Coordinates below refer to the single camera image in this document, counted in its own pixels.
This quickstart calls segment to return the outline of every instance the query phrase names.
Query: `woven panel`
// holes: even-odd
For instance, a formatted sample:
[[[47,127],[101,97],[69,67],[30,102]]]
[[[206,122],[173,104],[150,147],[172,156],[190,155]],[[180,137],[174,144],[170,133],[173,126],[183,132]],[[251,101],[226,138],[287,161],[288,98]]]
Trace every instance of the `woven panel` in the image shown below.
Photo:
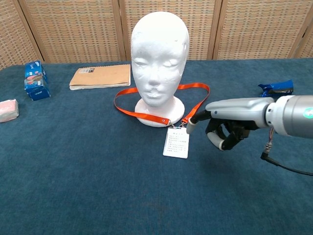
[[[287,58],[312,0],[228,0],[217,59]]]
[[[167,11],[179,16],[186,24],[190,38],[189,59],[207,58],[214,0],[125,0],[128,49],[136,23],[155,11]]]
[[[36,60],[37,55],[11,0],[0,1],[0,70]]]
[[[111,0],[24,0],[50,62],[121,59]]]
[[[308,37],[308,40],[305,43],[305,46],[303,47],[303,50],[300,54],[300,57],[304,58],[311,58],[313,57],[313,31]]]

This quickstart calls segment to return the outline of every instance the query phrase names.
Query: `notebook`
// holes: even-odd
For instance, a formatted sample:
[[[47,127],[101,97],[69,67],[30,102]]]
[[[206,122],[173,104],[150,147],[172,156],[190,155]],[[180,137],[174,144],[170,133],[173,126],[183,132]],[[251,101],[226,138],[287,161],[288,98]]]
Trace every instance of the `notebook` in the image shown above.
[[[71,90],[122,87],[131,84],[131,65],[79,68],[69,83]]]

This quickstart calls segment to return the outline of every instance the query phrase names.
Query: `wire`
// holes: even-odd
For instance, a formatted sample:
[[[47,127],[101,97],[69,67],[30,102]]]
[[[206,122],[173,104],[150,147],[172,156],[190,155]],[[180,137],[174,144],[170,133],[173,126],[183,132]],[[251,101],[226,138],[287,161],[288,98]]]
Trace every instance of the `wire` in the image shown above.
[[[271,163],[271,164],[273,164],[275,166],[279,166],[279,167],[281,167],[283,169],[286,169],[286,170],[289,170],[289,171],[292,171],[292,172],[295,172],[295,173],[298,173],[298,174],[313,176],[313,172],[306,172],[306,171],[302,171],[302,170],[297,170],[297,169],[286,167],[284,165],[281,165],[279,162],[275,161],[274,159],[272,159],[272,158],[270,158],[268,156],[269,151],[270,151],[270,149],[273,146],[273,143],[272,143],[272,141],[273,141],[273,134],[274,134],[274,128],[271,128],[269,130],[269,134],[268,134],[268,142],[265,145],[265,148],[264,148],[263,153],[261,155],[261,159],[264,160],[264,161],[267,161],[268,163]]]

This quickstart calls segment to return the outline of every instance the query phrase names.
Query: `mannequin nose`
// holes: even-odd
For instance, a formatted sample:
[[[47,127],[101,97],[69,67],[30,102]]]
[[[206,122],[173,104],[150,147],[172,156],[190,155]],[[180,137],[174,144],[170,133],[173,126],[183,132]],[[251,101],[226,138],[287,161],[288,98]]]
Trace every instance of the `mannequin nose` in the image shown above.
[[[160,84],[159,77],[158,77],[158,72],[157,72],[157,67],[154,66],[154,68],[151,70],[150,74],[150,79],[149,79],[149,84],[151,86],[157,86]]]

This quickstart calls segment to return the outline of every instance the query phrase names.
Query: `mannequin face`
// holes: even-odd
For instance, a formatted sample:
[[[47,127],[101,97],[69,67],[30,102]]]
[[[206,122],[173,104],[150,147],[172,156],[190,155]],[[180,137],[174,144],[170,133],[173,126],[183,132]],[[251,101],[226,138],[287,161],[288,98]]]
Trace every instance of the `mannequin face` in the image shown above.
[[[171,28],[160,29],[140,30],[137,34],[134,29],[132,37],[134,80],[142,99],[151,107],[161,107],[173,97],[181,80],[189,46],[188,31],[187,34],[183,31],[185,36],[182,38],[181,32],[177,34]]]

